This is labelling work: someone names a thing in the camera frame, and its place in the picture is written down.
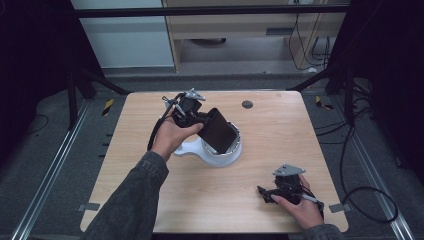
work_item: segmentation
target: white base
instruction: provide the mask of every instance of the white base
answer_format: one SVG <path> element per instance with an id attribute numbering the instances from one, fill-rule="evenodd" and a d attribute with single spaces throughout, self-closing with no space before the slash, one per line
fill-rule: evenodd
<path id="1" fill-rule="evenodd" d="M 235 162 L 241 155 L 242 142 L 239 142 L 234 149 L 225 154 L 213 154 L 207 148 L 206 143 L 199 137 L 193 142 L 183 142 L 181 146 L 174 152 L 175 155 L 181 157 L 184 155 L 197 155 L 205 163 L 213 167 L 226 167 Z"/>

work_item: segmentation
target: gray floor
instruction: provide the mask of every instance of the gray floor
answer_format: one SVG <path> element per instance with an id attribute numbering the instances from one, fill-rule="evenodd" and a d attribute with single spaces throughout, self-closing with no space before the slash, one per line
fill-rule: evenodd
<path id="1" fill-rule="evenodd" d="M 184 91 L 191 87 L 197 90 L 231 89 L 277 89 L 288 87 L 306 80 L 313 73 L 298 70 L 291 61 L 287 46 L 281 38 L 269 39 L 227 39 L 224 44 L 214 41 L 186 41 L 182 55 L 182 65 L 178 73 L 146 72 L 143 76 L 130 78 L 110 78 L 116 84 L 132 91 Z M 316 49 L 319 53 L 322 44 Z M 319 71 L 321 62 L 316 61 L 314 69 Z M 319 95 L 325 104 L 337 106 L 342 94 L 326 96 L 322 80 L 302 95 L 314 127 L 323 127 L 342 121 L 337 109 L 329 110 L 315 104 Z M 107 151 L 110 134 L 119 118 L 125 101 L 109 89 L 95 85 L 98 90 L 96 99 L 89 102 L 87 117 L 64 162 L 59 176 L 39 213 L 32 234 L 78 236 L 82 212 L 77 211 L 80 204 L 87 203 L 94 186 L 98 171 Z M 101 116 L 105 102 L 114 99 L 108 116 Z M 366 102 L 358 102 L 358 110 L 367 107 Z M 44 99 L 38 106 L 38 114 L 21 145 L 15 150 L 10 169 L 1 173 L 0 179 L 0 235 L 10 235 L 36 194 L 38 186 L 48 171 L 62 140 L 68 124 L 66 92 L 60 92 Z M 415 239 L 424 239 L 424 188 L 409 169 L 399 169 L 377 124 L 364 114 L 355 120 L 355 137 L 346 148 L 344 157 L 344 179 L 348 189 L 373 184 L 378 177 L 385 183 L 387 190 L 396 200 L 407 226 Z M 332 127 L 317 129 L 317 133 Z M 340 185 L 338 168 L 342 153 L 342 142 L 347 128 L 319 137 L 321 149 L 326 159 L 333 181 L 340 197 L 344 196 Z M 358 150 L 358 141 L 366 149 L 366 157 L 371 159 L 376 172 L 369 173 L 363 162 L 363 153 Z M 380 201 L 374 193 L 359 193 L 355 201 L 364 210 L 378 217 L 384 217 Z M 398 238 L 389 224 L 379 224 L 368 220 L 357 210 L 347 213 L 350 228 L 345 233 L 348 239 L 412 239 Z"/>

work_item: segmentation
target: gray sleeve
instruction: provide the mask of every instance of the gray sleeve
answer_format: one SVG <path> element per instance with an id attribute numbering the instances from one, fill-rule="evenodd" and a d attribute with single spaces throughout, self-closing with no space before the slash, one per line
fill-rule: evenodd
<path id="1" fill-rule="evenodd" d="M 305 240 L 341 240 L 345 239 L 340 230 L 331 224 L 323 224 L 306 230 Z"/>
<path id="2" fill-rule="evenodd" d="M 168 176 L 162 157 L 147 152 L 90 223 L 81 239 L 149 239 L 159 190 Z"/>

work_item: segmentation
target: wire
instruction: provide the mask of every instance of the wire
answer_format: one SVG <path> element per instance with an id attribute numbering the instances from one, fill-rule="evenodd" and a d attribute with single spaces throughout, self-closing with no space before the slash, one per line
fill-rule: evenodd
<path id="1" fill-rule="evenodd" d="M 346 185 L 345 185 L 345 182 L 344 182 L 344 177 L 343 177 L 343 161 L 344 161 L 344 155 L 345 155 L 345 152 L 346 152 L 346 146 L 347 146 L 347 143 L 349 142 L 349 138 L 350 138 L 350 135 L 352 135 L 353 136 L 353 134 L 354 134 L 354 129 L 355 129 L 355 126 L 353 125 L 353 126 L 351 126 L 350 128 L 349 128 L 349 131 L 348 131 L 348 134 L 347 134 L 347 136 L 346 136 L 346 139 L 345 139 L 345 142 L 344 142 L 344 144 L 343 144 L 343 149 L 342 149 L 342 154 L 341 154 L 341 157 L 340 157 L 340 164 L 339 164 L 339 174 L 340 174 L 340 182 L 341 182 L 341 186 L 342 186 L 342 189 L 343 189 L 343 192 L 344 192 L 344 194 L 345 194 L 345 196 L 344 196 L 344 198 L 343 198 L 343 200 L 342 200 L 342 204 L 346 204 L 346 201 L 348 201 L 349 200 L 349 202 L 361 213 L 361 214 L 363 214 L 365 217 L 367 217 L 368 219 L 370 219 L 370 220 L 372 220 L 372 221 L 374 221 L 374 222 L 378 222 L 378 223 L 391 223 L 391 222 L 393 222 L 396 218 L 397 218 L 397 216 L 399 215 L 399 209 L 398 209 L 398 206 L 397 206 L 397 204 L 396 204 L 396 202 L 393 200 L 393 198 L 392 197 L 390 197 L 387 193 L 385 193 L 385 192 L 383 192 L 382 190 L 380 190 L 380 189 L 377 189 L 377 188 L 374 188 L 374 187 L 369 187 L 369 186 L 363 186 L 363 187 L 357 187 L 357 188 L 354 188 L 353 190 L 351 190 L 351 191 L 347 191 L 346 190 Z M 370 190 L 370 191 L 376 191 L 376 192 L 379 192 L 379 193 L 381 193 L 382 195 L 384 195 L 387 199 L 389 199 L 389 201 L 390 202 L 392 202 L 392 204 L 393 204 L 393 206 L 394 206 L 394 208 L 395 208 L 395 213 L 393 214 L 393 216 L 390 218 L 390 219 L 379 219 L 379 218 L 376 218 L 376 217 L 374 217 L 374 216 L 371 216 L 370 214 L 368 214 L 368 213 L 366 213 L 364 210 L 362 210 L 360 207 L 358 207 L 358 205 L 352 200 L 352 199 L 350 199 L 350 196 L 353 194 L 353 193 L 355 193 L 355 192 L 358 192 L 358 191 L 361 191 L 361 190 Z"/>
<path id="2" fill-rule="evenodd" d="M 1 3 L 3 5 L 3 10 L 0 12 L 0 17 L 2 17 L 6 13 L 6 3 L 4 0 L 1 0 Z"/>
<path id="3" fill-rule="evenodd" d="M 305 47 L 303 46 L 303 42 L 302 42 L 301 37 L 300 37 L 298 22 L 299 22 L 299 13 L 296 13 L 296 21 L 294 22 L 293 31 L 291 32 L 290 37 L 289 37 L 289 52 L 290 52 L 290 55 L 291 55 L 291 57 L 293 59 L 294 66 L 296 67 L 297 70 L 307 70 L 307 69 L 309 69 L 311 67 L 320 66 L 320 64 L 314 64 L 314 63 L 309 62 L 308 57 L 306 56 Z M 302 47 L 303 57 L 305 58 L 306 62 L 308 62 L 311 65 L 311 66 L 309 66 L 307 68 L 300 68 L 300 67 L 298 67 L 297 64 L 296 64 L 296 61 L 294 61 L 294 55 L 293 55 L 293 52 L 291 51 L 291 39 L 292 39 L 292 36 L 293 36 L 293 33 L 294 33 L 295 29 L 297 30 L 297 35 L 299 37 L 300 46 Z"/>
<path id="4" fill-rule="evenodd" d="M 39 131 L 41 131 L 41 129 L 45 128 L 47 126 L 47 124 L 49 123 L 49 117 L 47 117 L 46 115 L 44 115 L 44 114 L 37 114 L 35 116 L 36 117 L 43 117 L 43 118 L 45 118 L 46 119 L 46 122 L 40 128 L 38 128 L 36 130 L 33 130 L 33 131 L 26 132 L 25 134 L 33 134 L 33 133 L 39 132 Z"/>

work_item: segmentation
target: metal bracket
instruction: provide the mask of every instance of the metal bracket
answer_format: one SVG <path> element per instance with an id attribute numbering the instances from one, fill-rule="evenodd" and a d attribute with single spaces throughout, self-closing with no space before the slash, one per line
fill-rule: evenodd
<path id="1" fill-rule="evenodd" d="M 190 89 L 190 91 L 186 92 L 185 97 L 190 98 L 190 99 L 201 100 L 201 101 L 206 100 L 205 97 L 203 97 L 202 95 L 200 95 L 196 91 L 194 91 L 194 88 L 192 88 L 192 89 Z"/>
<path id="2" fill-rule="evenodd" d="M 349 204 L 347 204 L 347 203 L 345 205 L 343 205 L 341 203 L 334 204 L 334 205 L 329 205 L 328 207 L 330 208 L 330 211 L 332 213 L 341 212 L 341 211 L 343 211 L 343 212 L 349 212 L 350 210 L 352 210 L 352 207 Z"/>
<path id="3" fill-rule="evenodd" d="M 287 176 L 297 175 L 304 172 L 306 171 L 303 168 L 298 168 L 288 164 L 283 164 L 283 166 L 279 167 L 272 174 L 275 176 L 287 177 Z"/>
<path id="4" fill-rule="evenodd" d="M 99 203 L 87 203 L 87 204 L 80 204 L 77 207 L 77 211 L 78 212 L 84 212 L 86 210 L 98 211 L 99 208 L 100 208 L 100 204 Z"/>

